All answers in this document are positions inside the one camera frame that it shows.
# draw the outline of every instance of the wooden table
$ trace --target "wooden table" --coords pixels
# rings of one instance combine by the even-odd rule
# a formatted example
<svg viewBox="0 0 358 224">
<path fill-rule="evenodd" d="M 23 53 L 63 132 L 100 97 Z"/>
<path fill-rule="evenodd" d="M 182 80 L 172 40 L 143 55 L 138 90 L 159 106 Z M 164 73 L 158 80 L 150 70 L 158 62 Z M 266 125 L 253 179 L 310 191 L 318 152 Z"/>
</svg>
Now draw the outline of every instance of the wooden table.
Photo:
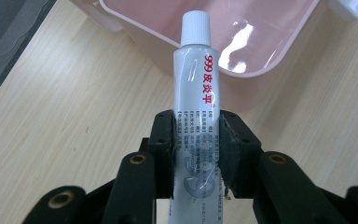
<svg viewBox="0 0 358 224">
<path fill-rule="evenodd" d="M 358 185 L 358 21 L 321 2 L 275 70 L 262 100 L 233 112 L 263 149 L 344 196 Z M 172 108 L 172 86 L 125 32 L 57 1 L 0 88 L 0 223 L 22 222 L 51 189 L 90 192 L 115 178 L 154 116 Z M 251 200 L 224 205 L 225 223 L 255 223 Z M 158 201 L 158 223 L 167 215 Z"/>
</svg>

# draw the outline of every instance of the plastic container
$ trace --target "plastic container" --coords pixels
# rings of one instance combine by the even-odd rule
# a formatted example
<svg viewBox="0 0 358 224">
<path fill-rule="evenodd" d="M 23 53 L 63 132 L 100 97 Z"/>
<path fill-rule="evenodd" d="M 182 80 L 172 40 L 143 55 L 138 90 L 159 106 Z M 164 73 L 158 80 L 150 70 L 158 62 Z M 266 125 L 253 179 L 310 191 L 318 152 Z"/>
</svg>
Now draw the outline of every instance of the plastic container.
<svg viewBox="0 0 358 224">
<path fill-rule="evenodd" d="M 110 31 L 120 24 L 153 62 L 173 73 L 182 16 L 190 10 L 211 16 L 212 47 L 220 55 L 221 106 L 243 111 L 254 105 L 270 81 L 270 70 L 283 58 L 319 0 L 71 0 Z"/>
</svg>

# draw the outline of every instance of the black mount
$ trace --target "black mount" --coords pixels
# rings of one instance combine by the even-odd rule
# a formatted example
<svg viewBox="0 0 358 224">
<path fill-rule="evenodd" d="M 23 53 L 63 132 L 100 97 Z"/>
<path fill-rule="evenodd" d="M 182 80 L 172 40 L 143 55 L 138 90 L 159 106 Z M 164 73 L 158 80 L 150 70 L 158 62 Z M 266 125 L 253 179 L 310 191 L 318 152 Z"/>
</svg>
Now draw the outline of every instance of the black mount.
<svg viewBox="0 0 358 224">
<path fill-rule="evenodd" d="M 237 199 L 254 199 L 258 223 L 358 223 L 358 187 L 345 198 L 316 187 L 296 162 L 280 152 L 264 152 L 239 116 L 221 111 L 219 167 Z M 47 193 L 29 223 L 156 222 L 156 199 L 173 195 L 176 126 L 171 110 L 156 115 L 150 138 L 121 162 L 117 178 L 86 194 L 67 186 Z"/>
</svg>

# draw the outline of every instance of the white tube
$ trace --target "white tube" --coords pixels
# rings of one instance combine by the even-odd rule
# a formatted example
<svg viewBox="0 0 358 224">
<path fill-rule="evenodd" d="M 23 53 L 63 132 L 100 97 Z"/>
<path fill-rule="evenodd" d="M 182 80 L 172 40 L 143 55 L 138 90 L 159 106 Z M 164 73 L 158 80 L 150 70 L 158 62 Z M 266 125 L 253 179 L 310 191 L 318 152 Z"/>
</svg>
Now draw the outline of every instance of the white tube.
<svg viewBox="0 0 358 224">
<path fill-rule="evenodd" d="M 178 139 L 169 223 L 223 223 L 218 55 L 206 12 L 184 15 L 181 44 L 173 55 Z"/>
</svg>

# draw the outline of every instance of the tube cap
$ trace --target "tube cap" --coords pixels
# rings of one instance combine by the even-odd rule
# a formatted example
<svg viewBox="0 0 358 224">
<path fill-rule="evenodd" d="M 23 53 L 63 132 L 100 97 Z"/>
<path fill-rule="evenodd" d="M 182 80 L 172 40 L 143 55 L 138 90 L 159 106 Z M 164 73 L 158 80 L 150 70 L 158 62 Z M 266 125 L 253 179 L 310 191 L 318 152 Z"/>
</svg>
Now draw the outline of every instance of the tube cap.
<svg viewBox="0 0 358 224">
<path fill-rule="evenodd" d="M 211 46 L 209 15 L 205 11 L 189 11 L 183 16 L 181 45 Z"/>
</svg>

